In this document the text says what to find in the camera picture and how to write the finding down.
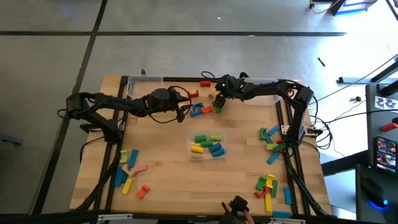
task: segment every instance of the gray floor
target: gray floor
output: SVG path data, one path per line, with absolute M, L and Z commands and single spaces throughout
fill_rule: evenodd
M 100 4 L 100 0 L 34 3 L 0 0 L 0 31 L 91 31 Z M 317 9 L 327 6 L 317 4 Z M 209 70 L 216 75 L 245 71 L 252 77 L 301 79 L 321 98 L 341 88 L 335 83 L 337 77 L 361 77 L 398 53 L 397 26 L 384 1 L 377 2 L 368 12 L 341 17 L 315 15 L 308 10 L 308 1 L 109 1 L 99 28 L 102 31 L 348 34 L 344 37 L 98 36 L 81 91 L 98 91 L 104 75 L 138 75 L 144 68 L 152 76 L 197 77 L 202 70 Z M 88 39 L 0 36 L 0 133 L 24 140 L 21 147 L 0 145 L 0 213 L 30 211 L 61 122 L 55 112 L 65 107 L 65 97 L 73 88 Z M 337 117 L 352 106 L 348 99 L 357 95 L 364 95 L 363 86 L 321 101 L 318 115 L 324 120 Z M 331 113 L 331 109 L 336 109 L 335 103 L 338 110 Z M 362 106 L 355 111 L 363 111 Z M 80 123 L 72 121 L 68 129 L 44 212 L 69 208 L 79 169 L 78 151 L 86 141 L 86 134 L 78 127 Z M 358 142 L 346 134 L 347 125 Z M 345 156 L 366 148 L 363 116 L 336 122 L 331 128 L 336 150 Z M 332 149 L 323 153 L 341 157 Z M 328 189 L 339 187 L 333 185 L 336 181 L 326 182 L 332 184 Z M 340 192 L 329 193 L 332 202 L 333 194 Z M 333 203 L 352 210 L 349 202 Z

